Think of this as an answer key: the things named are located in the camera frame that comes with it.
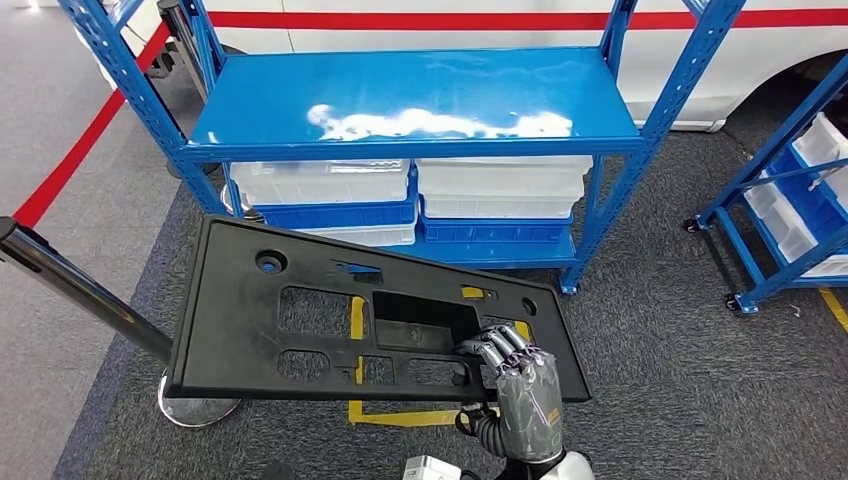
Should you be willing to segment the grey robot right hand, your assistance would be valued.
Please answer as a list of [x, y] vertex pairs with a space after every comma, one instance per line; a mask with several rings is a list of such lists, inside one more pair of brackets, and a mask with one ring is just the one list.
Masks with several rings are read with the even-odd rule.
[[494, 324], [455, 347], [477, 355], [493, 371], [498, 409], [464, 404], [457, 429], [490, 454], [542, 464], [563, 454], [562, 398], [555, 357], [526, 341], [513, 327]]

